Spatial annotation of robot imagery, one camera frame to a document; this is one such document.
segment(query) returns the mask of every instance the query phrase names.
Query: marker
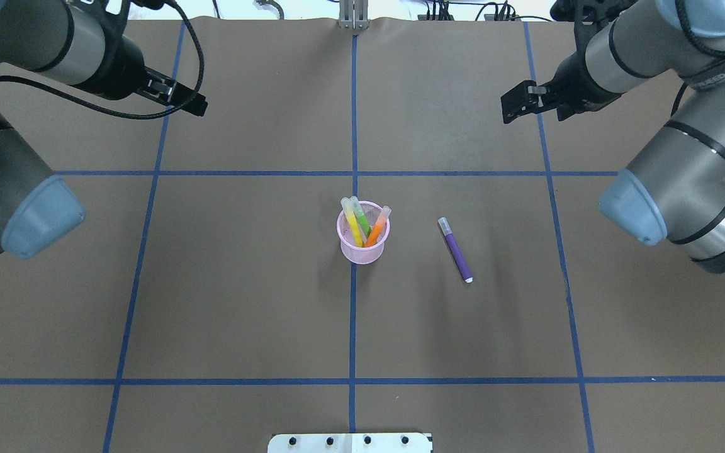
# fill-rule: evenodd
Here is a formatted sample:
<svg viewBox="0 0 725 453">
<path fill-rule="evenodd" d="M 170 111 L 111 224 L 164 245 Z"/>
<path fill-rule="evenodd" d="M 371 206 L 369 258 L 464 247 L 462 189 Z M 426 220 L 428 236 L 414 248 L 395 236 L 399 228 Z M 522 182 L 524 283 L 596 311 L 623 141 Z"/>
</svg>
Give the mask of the marker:
<svg viewBox="0 0 725 453">
<path fill-rule="evenodd" d="M 455 235 L 452 234 L 452 228 L 449 227 L 446 217 L 439 218 L 438 225 L 441 226 L 441 231 L 444 233 L 444 240 L 446 245 L 449 246 L 449 251 L 452 252 L 452 258 L 455 258 L 455 264 L 458 267 L 458 272 L 461 273 L 461 278 L 466 283 L 471 283 L 475 278 L 471 276 L 469 266 L 466 265 L 466 260 L 463 258 L 460 247 L 458 247 L 458 241 L 455 241 Z"/>
<path fill-rule="evenodd" d="M 343 213 L 346 215 L 346 221 L 349 223 L 351 235 L 354 236 L 354 244 L 356 244 L 357 247 L 362 247 L 363 236 L 360 234 L 360 227 L 357 224 L 357 219 L 354 218 L 354 210 L 351 209 L 351 200 L 343 198 L 340 200 L 340 206 L 343 206 Z"/>
<path fill-rule="evenodd" d="M 365 243 L 366 247 L 374 247 L 379 235 L 382 234 L 382 229 L 385 228 L 385 223 L 388 222 L 388 215 L 391 215 L 391 208 L 382 206 L 382 212 L 379 213 L 379 218 L 376 219 L 374 230 L 368 235 L 368 241 Z"/>
<path fill-rule="evenodd" d="M 371 225 L 368 223 L 365 212 L 363 212 L 360 200 L 357 200 L 357 197 L 351 197 L 349 199 L 351 200 L 351 210 L 354 210 L 354 216 L 357 217 L 357 223 L 360 224 L 360 229 L 362 229 L 363 232 L 362 234 L 365 234 L 365 237 L 368 238 L 368 236 L 371 235 Z"/>
</svg>

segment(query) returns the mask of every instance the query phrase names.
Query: metal clamp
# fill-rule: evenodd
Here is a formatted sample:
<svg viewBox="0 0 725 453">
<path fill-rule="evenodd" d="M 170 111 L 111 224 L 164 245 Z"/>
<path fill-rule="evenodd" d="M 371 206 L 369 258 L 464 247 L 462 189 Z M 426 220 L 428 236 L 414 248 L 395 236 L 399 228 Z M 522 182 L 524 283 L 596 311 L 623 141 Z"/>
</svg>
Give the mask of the metal clamp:
<svg viewBox="0 0 725 453">
<path fill-rule="evenodd" d="M 368 0 L 340 0 L 340 28 L 365 30 L 368 20 Z"/>
</svg>

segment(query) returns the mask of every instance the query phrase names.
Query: white mounting plate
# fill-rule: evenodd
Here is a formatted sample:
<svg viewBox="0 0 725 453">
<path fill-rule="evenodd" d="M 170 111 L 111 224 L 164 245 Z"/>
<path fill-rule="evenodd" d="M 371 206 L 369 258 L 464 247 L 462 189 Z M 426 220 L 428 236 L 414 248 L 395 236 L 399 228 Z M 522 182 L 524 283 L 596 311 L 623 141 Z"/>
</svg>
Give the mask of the white mounting plate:
<svg viewBox="0 0 725 453">
<path fill-rule="evenodd" d="M 405 444 L 402 438 L 408 439 L 408 442 Z M 276 435 L 270 439 L 267 453 L 432 453 L 432 435 L 430 433 Z"/>
</svg>

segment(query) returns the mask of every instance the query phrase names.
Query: pink cup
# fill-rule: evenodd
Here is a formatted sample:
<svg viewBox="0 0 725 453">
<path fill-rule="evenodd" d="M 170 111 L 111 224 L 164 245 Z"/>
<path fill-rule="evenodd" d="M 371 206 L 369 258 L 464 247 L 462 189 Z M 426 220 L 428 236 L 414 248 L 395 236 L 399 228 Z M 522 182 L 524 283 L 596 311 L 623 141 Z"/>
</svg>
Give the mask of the pink cup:
<svg viewBox="0 0 725 453">
<path fill-rule="evenodd" d="M 362 212 L 368 219 L 368 223 L 373 228 L 376 219 L 379 218 L 379 213 L 382 211 L 382 206 L 370 201 L 360 201 L 360 206 L 362 206 Z M 385 240 L 390 232 L 391 219 L 389 218 L 376 244 L 371 247 L 357 247 L 354 245 L 354 236 L 351 235 L 351 227 L 348 220 L 346 220 L 346 215 L 343 211 L 340 211 L 340 215 L 337 216 L 337 236 L 340 237 L 340 251 L 352 263 L 370 264 L 376 261 L 382 255 L 382 250 L 385 249 Z"/>
</svg>

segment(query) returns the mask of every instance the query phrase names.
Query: gray robot arm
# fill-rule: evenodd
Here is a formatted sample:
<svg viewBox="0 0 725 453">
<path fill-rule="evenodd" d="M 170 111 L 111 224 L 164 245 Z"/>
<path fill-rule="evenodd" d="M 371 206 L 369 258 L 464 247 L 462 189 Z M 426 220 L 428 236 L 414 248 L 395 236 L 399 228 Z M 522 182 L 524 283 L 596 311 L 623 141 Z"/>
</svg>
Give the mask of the gray robot arm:
<svg viewBox="0 0 725 453">
<path fill-rule="evenodd" d="M 139 48 L 123 36 L 130 1 L 120 1 L 121 13 L 115 15 L 106 12 L 104 1 L 0 0 L 0 63 L 106 99 L 135 92 L 172 106 L 126 118 L 158 118 L 175 109 L 204 115 L 207 103 L 196 90 L 144 66 Z M 173 2 L 133 3 L 159 9 Z M 75 229 L 84 215 L 69 187 L 0 115 L 0 254 L 30 258 Z"/>
<path fill-rule="evenodd" d="M 598 111 L 673 69 L 696 94 L 619 172 L 599 209 L 641 243 L 667 238 L 725 278 L 725 0 L 639 0 L 612 19 L 552 81 L 524 81 L 504 95 L 503 119 Z"/>
</svg>

